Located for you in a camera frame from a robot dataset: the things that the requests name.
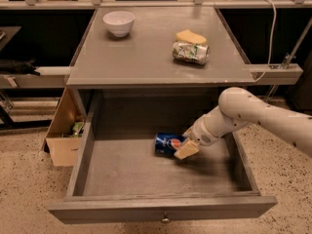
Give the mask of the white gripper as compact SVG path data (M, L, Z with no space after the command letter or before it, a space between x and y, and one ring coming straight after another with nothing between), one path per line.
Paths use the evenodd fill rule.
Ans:
M197 119L192 127L188 128L182 135L190 137L175 152L179 160L185 159L199 151L198 145L209 146L219 141L223 136L224 129L220 114L208 113Z

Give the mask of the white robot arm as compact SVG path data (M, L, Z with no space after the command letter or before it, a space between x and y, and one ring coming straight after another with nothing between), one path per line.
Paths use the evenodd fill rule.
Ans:
M175 152L184 159L211 146L228 133L257 124L271 134L312 156L312 118L267 104L250 92L232 87L218 98L218 106L198 118L183 134L186 140Z

